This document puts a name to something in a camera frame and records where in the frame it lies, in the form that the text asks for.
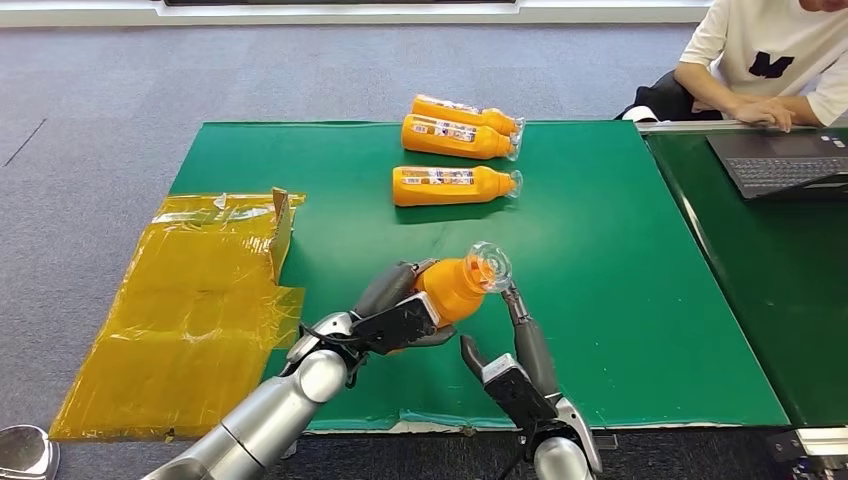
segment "green tabletop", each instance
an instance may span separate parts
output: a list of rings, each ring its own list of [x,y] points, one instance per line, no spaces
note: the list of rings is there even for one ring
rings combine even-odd
[[[848,423],[848,204],[744,202],[703,133],[648,144],[793,425]]]
[[[462,256],[488,240],[510,255],[563,391],[591,425],[786,423],[632,124],[531,124],[517,163],[487,163],[522,170],[520,199],[408,209],[391,203],[392,167],[478,163],[405,152],[399,136],[397,124],[207,124],[171,193],[306,192],[281,279],[306,288],[306,322],[350,308],[393,262]],[[512,350],[498,296],[459,329],[492,357]],[[455,339],[373,357],[310,428],[399,420],[510,425]]]

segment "robotic arm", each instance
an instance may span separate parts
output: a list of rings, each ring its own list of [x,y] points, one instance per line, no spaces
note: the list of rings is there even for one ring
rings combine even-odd
[[[301,338],[277,376],[260,384],[188,450],[142,480],[261,478],[323,404],[345,386],[354,386],[369,354],[447,342],[456,331],[437,328],[440,318],[427,293],[413,289],[418,275],[435,263],[400,262],[377,277],[351,311],[330,314],[312,327],[301,325]],[[466,336],[461,338],[462,358],[524,430],[528,441],[522,456],[529,461],[528,455],[533,455],[541,480],[593,480],[601,462],[591,431],[560,393],[545,339],[515,285],[502,295],[519,361],[507,353],[486,362]]]
[[[456,332],[437,329],[439,316],[425,292],[412,292],[434,260],[401,262],[366,288],[349,312],[324,317],[286,355],[279,375],[263,382],[215,428],[142,480],[261,478],[303,433],[312,417],[345,386],[369,353],[439,345]]]
[[[532,458],[540,480],[594,480],[602,471],[601,457],[583,416],[560,392],[539,324],[514,282],[501,295],[512,319],[518,361],[505,353],[487,362],[471,337],[460,337],[465,364],[527,438],[500,478],[522,458]]]

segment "plastic bottle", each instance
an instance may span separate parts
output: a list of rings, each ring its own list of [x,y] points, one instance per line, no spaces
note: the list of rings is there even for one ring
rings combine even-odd
[[[510,140],[491,127],[475,127],[423,115],[407,115],[401,127],[403,148],[417,152],[488,160],[518,157],[519,140]]]
[[[412,100],[412,113],[478,127],[492,127],[501,135],[520,135],[524,130],[523,118],[510,117],[497,108],[481,110],[462,103],[439,100],[429,95],[415,96],[415,99]]]
[[[395,167],[392,201],[398,207],[484,203],[500,196],[518,198],[521,172],[500,173],[489,167]]]
[[[444,327],[480,308],[487,293],[504,291],[512,280],[512,264],[500,247],[477,242],[464,258],[445,258],[418,276],[415,288],[427,292]]]

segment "bottle cap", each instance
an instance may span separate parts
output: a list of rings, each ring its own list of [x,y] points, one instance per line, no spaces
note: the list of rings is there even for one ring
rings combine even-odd
[[[509,174],[509,179],[512,180],[512,189],[506,193],[509,198],[518,198],[521,195],[521,187],[524,185],[524,175],[518,170],[513,170]]]
[[[527,121],[524,120],[524,117],[514,117],[512,119],[512,133],[517,134],[519,137],[521,137],[521,135],[524,133],[524,125],[526,124]]]
[[[512,263],[493,243],[475,243],[465,256],[465,266],[474,282],[485,292],[502,292],[512,282]]]
[[[505,155],[508,160],[513,162],[518,160],[518,152],[521,150],[521,140],[522,133],[509,134],[510,153]]]

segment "black laptop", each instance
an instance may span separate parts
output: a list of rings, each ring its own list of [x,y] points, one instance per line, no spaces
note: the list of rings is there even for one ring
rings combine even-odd
[[[729,133],[707,140],[746,200],[848,200],[848,138],[836,132]]]

